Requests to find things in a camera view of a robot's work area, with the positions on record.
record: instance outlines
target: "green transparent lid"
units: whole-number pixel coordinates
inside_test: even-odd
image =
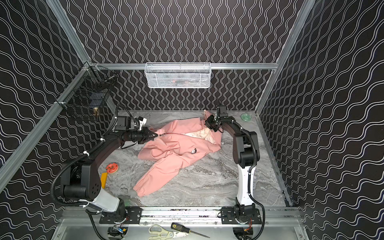
[[[249,121],[249,120],[251,120],[251,115],[249,115],[248,113],[243,113],[243,114],[241,114],[241,119],[243,121]]]

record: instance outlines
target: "red round object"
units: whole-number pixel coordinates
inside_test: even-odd
[[[111,174],[116,172],[119,169],[119,165],[115,162],[108,164],[108,166],[105,168],[107,170],[107,173]]]

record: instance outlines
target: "screwdriver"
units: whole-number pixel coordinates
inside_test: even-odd
[[[210,237],[205,236],[205,235],[202,235],[202,234],[200,234],[200,233],[191,231],[189,228],[186,228],[186,227],[184,227],[183,225],[180,225],[180,224],[178,224],[178,223],[174,223],[174,222],[173,222],[170,228],[172,228],[172,229],[174,229],[174,230],[177,230],[177,231],[179,231],[179,232],[194,233],[194,234],[197,234],[197,235],[200,235],[200,236],[203,236],[203,237],[210,238]]]

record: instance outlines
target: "patterned wallpaper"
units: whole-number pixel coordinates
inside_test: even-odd
[[[0,1],[1,165],[33,129],[82,63],[44,0]],[[61,163],[95,144],[101,122],[61,113],[0,193],[0,239],[51,239],[63,208],[49,186]]]
[[[121,71],[111,96],[134,110],[254,110],[271,70],[213,70],[210,88],[149,88],[144,71]]]
[[[276,62],[303,0],[61,0],[93,62]]]
[[[312,240],[384,239],[384,1],[318,0],[262,111]]]

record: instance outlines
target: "marble tabletop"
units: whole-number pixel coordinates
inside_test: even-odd
[[[254,175],[254,198],[264,206],[285,207],[284,198],[257,126],[255,114],[248,112],[252,118],[246,122],[240,117],[245,112],[229,111],[228,113],[243,128],[258,134],[260,161]],[[121,111],[119,115],[127,115],[127,113]],[[157,129],[175,119],[203,118],[203,111],[138,111],[132,112],[132,115],[147,118],[146,126]],[[114,196],[124,199],[126,205],[233,206],[238,190],[238,169],[232,157],[232,143],[232,137],[225,131],[222,136],[221,150],[208,154],[191,166],[181,169],[179,174],[159,191],[143,197],[138,197],[133,186],[155,163],[137,158],[144,145],[115,150],[100,166],[99,174],[105,171],[105,167],[109,163],[119,164],[119,170],[108,175],[106,190]]]

